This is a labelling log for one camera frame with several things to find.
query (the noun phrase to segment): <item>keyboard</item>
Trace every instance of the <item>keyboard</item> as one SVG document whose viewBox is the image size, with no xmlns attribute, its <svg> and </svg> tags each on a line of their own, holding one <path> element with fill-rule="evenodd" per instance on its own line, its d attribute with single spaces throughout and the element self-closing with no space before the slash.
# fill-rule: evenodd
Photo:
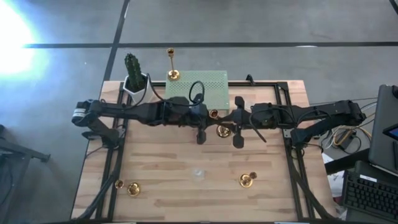
<svg viewBox="0 0 398 224">
<path fill-rule="evenodd" d="M 398 186 L 345 171 L 343 205 L 398 222 Z"/>
</svg>

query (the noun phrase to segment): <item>cactus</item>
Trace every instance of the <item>cactus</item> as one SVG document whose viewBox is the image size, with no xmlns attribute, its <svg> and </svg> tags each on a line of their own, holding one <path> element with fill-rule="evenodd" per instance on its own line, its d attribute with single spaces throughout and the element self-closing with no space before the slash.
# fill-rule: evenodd
<svg viewBox="0 0 398 224">
<path fill-rule="evenodd" d="M 145 88 L 146 78 L 141 74 L 141 67 L 136 56 L 128 53 L 124 58 L 124 64 L 129 74 L 127 88 L 133 92 L 143 90 Z"/>
</svg>

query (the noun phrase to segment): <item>wooden table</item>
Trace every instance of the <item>wooden table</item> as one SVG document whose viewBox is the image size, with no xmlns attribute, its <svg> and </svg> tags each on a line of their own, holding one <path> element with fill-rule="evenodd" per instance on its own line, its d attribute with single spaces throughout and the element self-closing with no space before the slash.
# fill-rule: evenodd
<svg viewBox="0 0 398 224">
<path fill-rule="evenodd" d="M 308 106 L 304 82 L 287 82 L 292 104 Z M 119 84 L 120 82 L 104 82 L 101 98 L 115 103 Z M 164 88 L 157 89 L 159 93 L 164 93 Z M 245 99 L 248 110 L 250 105 L 257 102 L 276 103 L 274 90 L 270 87 L 230 87 L 231 109 L 234 108 L 235 96 Z M 111 127 L 113 118 L 101 120 Z M 306 122 L 302 126 L 310 124 L 311 122 Z M 280 129 L 261 131 L 267 139 L 266 144 L 254 131 L 243 131 L 243 149 L 234 148 L 231 137 L 221 139 L 216 136 L 215 127 L 208 128 L 206 132 L 207 142 L 197 145 L 196 129 L 149 127 L 137 121 L 129 121 L 120 175 L 125 187 L 118 190 L 114 221 L 296 220 Z M 100 141 L 91 141 L 87 153 L 100 145 Z M 106 149 L 102 149 L 86 159 L 72 217 L 79 216 L 98 193 L 105 158 Z M 335 215 L 319 148 L 307 147 L 304 161 L 311 191 L 328 212 Z M 194 175 L 195 170 L 203 170 L 204 178 Z M 256 172 L 258 178 L 251 188 L 242 188 L 238 182 L 239 176 L 250 172 Z M 135 198 L 128 196 L 126 190 L 132 181 L 138 182 L 142 190 Z M 108 211 L 109 195 L 110 190 L 104 203 L 104 216 Z M 306 217 L 307 210 L 301 190 L 300 198 Z"/>
</svg>

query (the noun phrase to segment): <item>gray floor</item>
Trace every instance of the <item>gray floor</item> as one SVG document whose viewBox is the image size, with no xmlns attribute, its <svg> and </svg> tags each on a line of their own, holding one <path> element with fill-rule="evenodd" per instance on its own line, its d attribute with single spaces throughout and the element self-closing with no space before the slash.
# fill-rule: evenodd
<svg viewBox="0 0 398 224">
<path fill-rule="evenodd" d="M 123 2 L 6 1 L 13 26 L 0 37 L 0 124 L 19 144 L 52 155 L 48 164 L 32 161 L 9 223 L 69 219 L 87 145 L 70 122 L 72 111 L 78 100 L 98 97 L 111 52 L 18 50 L 9 42 L 112 43 Z M 131 0 L 120 42 L 398 41 L 397 24 L 388 0 Z M 118 49 L 110 80 L 125 77 L 127 52 L 154 80 L 164 80 L 165 49 Z M 176 49 L 175 66 L 227 70 L 230 80 L 248 73 L 257 80 L 302 79 L 315 104 L 375 97 L 380 84 L 398 84 L 397 58 L 397 47 L 187 48 Z"/>
</svg>

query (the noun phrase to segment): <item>green perforated board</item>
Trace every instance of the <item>green perforated board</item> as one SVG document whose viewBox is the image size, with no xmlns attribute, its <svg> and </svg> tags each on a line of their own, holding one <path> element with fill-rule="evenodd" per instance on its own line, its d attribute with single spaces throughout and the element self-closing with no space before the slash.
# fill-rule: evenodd
<svg viewBox="0 0 398 224">
<path fill-rule="evenodd" d="M 180 78 L 170 81 L 166 78 L 166 98 L 185 96 L 193 82 L 201 81 L 205 86 L 205 101 L 209 110 L 229 110 L 228 75 L 226 71 L 179 71 Z M 192 90 L 192 98 L 201 93 L 201 86 L 196 84 Z"/>
</svg>

